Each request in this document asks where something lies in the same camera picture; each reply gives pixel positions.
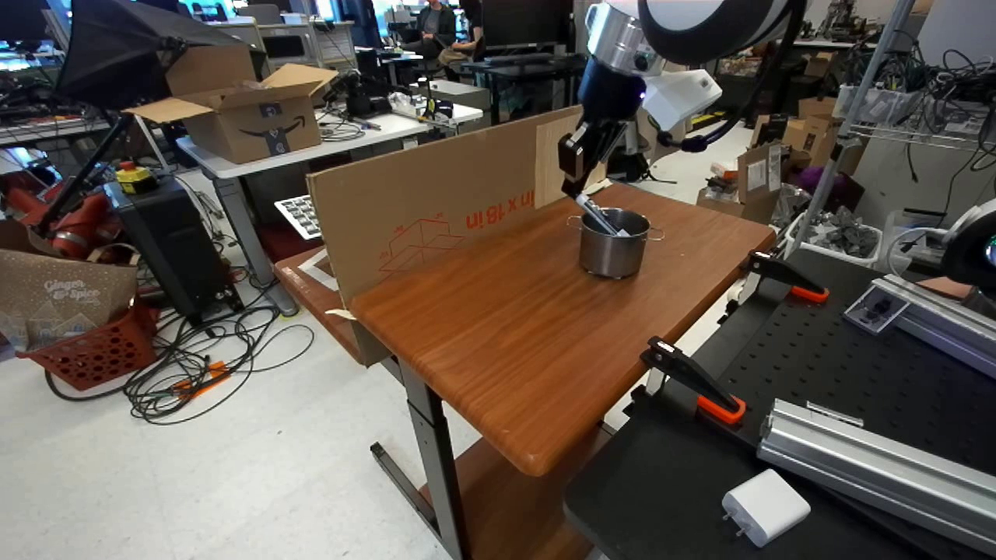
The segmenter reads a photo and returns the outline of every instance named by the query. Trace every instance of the red basket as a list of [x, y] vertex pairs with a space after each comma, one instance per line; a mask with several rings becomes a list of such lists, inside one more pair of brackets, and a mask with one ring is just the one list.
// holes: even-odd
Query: red basket
[[26, 358], [48, 366], [52, 376], [65, 381], [73, 390], [84, 391], [121, 372], [141, 371], [157, 360], [158, 311], [146, 304], [130, 304], [115, 322], [57, 346], [26, 353]]

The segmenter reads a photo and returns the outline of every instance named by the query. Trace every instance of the black table surface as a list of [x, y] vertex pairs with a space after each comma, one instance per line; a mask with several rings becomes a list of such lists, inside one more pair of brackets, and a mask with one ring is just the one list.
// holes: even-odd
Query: black table surface
[[722, 496], [767, 471], [744, 443], [758, 443], [774, 394], [996, 474], [996, 384], [899, 329], [869, 336], [847, 324], [872, 272], [813, 253], [793, 264], [831, 286], [825, 309], [781, 303], [785, 286], [767, 283], [696, 356], [751, 400], [740, 433], [652, 398], [566, 489], [566, 517], [608, 556], [982, 556], [793, 476], [785, 479], [813, 512], [769, 548], [722, 520]]

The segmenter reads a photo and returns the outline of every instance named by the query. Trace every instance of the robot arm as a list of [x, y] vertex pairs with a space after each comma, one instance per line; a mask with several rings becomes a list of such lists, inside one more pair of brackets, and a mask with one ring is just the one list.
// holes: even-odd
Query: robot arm
[[563, 193], [590, 216], [583, 195], [597, 163], [615, 180], [647, 175], [635, 112], [647, 109], [661, 131], [708, 109], [718, 85], [696, 64], [731, 56], [767, 36], [808, 0], [601, 0], [590, 9], [590, 64], [578, 99], [583, 122], [561, 139]]

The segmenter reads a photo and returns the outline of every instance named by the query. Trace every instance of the stainless steel cup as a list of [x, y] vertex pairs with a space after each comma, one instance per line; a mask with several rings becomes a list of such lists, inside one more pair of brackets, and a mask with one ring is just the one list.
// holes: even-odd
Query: stainless steel cup
[[627, 208], [603, 208], [603, 217], [615, 224], [615, 231], [627, 231], [627, 237], [601, 231], [591, 216], [585, 216], [583, 272], [612, 280], [635, 278], [644, 260], [652, 222]]

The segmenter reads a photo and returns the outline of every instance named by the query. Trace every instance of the wooden table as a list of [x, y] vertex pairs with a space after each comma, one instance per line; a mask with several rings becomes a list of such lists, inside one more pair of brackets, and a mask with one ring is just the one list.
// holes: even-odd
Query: wooden table
[[[740, 278], [749, 254], [773, 247], [764, 224], [644, 191], [615, 186], [597, 193], [597, 201], [635, 208], [652, 222], [635, 280], [578, 272], [578, 208], [563, 199], [507, 234], [452, 249], [351, 303], [357, 322], [400, 358], [433, 500], [417, 497], [382, 449], [373, 444], [373, 453], [440, 530], [452, 556], [536, 556], [510, 554], [510, 544], [561, 540], [558, 524], [532, 520], [563, 507], [558, 491], [538, 484], [561, 484], [569, 476], [566, 464], [585, 457], [583, 449], [608, 407], [638, 384], [647, 336], [679, 339]], [[460, 496], [467, 474], [460, 457], [459, 479], [442, 400], [482, 433], [467, 461], [501, 453], [516, 471], [507, 471], [510, 476], [536, 476], [532, 484], [516, 481], [520, 496], [505, 491], [489, 504], [516, 517], [510, 525], [520, 536], [507, 536], [505, 552], [482, 552], [482, 538], [501, 540], [497, 525], [482, 530], [473, 520], [482, 507]]]

